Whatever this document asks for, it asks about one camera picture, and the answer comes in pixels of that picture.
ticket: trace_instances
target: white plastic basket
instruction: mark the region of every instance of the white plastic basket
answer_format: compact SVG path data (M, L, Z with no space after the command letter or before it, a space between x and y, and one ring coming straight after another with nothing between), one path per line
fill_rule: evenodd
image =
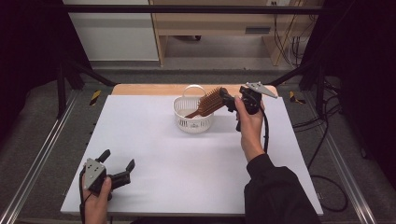
M190 85L186 87L183 91L183 95L177 97L174 101L176 124L180 130L186 133L203 133L212 125L213 113L206 117L197 115L193 119L184 118L198 109L198 103L201 98L201 96L186 96L186 90L190 88L199 88L204 92L204 95L206 94L206 91L200 85Z

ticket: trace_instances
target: wooden hairbrush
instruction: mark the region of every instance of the wooden hairbrush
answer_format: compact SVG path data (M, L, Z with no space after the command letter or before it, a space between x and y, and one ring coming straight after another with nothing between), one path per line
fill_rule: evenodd
M220 96L221 87L215 88L210 93L205 94L198 102L198 109L186 116L186 119L192 119L197 115L206 117L224 106L223 99Z

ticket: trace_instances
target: human hand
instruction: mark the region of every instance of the human hand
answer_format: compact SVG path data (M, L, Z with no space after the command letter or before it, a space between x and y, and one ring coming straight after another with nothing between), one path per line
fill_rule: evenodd
M264 153L262 149L262 121L263 114L259 110L254 115L249 115L239 96L235 96L235 107L238 110L237 119L241 121L241 147L245 152L247 161Z
M106 224L107 223L107 197L111 191L111 178L106 177L103 182L99 196L93 195L88 189L83 190L85 201L85 223Z

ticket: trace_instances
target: black sleeve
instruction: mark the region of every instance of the black sleeve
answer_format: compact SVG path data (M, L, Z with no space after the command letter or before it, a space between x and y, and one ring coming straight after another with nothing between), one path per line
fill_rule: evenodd
M320 223L297 175L275 167L267 154L249 162L251 180L245 186L245 219L254 223Z

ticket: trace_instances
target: white table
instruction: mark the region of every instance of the white table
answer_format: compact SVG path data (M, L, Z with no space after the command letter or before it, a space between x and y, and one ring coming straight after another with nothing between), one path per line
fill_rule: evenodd
M124 171L131 159L132 183L115 189L108 212L126 216L242 216L247 161L235 130L235 113L224 106L205 133L182 132L175 123L177 96L110 95L80 163L106 149L107 173ZM275 166L289 167L300 179L319 215L311 178L282 98L263 97L269 119L268 154ZM61 212L78 215L78 174Z

